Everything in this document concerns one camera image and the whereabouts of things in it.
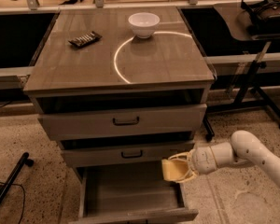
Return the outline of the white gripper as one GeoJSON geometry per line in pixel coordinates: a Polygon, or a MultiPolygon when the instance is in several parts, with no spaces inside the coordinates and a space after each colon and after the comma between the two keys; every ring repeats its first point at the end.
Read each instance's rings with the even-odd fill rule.
{"type": "Polygon", "coordinates": [[[184,183],[191,181],[197,175],[208,175],[218,169],[217,161],[210,147],[198,147],[189,152],[181,152],[169,157],[170,161],[189,161],[192,170],[176,171],[175,182],[184,183]]]}

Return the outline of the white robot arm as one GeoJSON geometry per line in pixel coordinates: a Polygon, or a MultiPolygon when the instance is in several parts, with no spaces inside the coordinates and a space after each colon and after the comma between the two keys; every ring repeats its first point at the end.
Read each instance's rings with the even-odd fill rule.
{"type": "Polygon", "coordinates": [[[247,131],[233,133],[225,143],[196,147],[161,161],[166,181],[183,183],[224,167],[255,164],[280,188],[280,158],[247,131]]]}

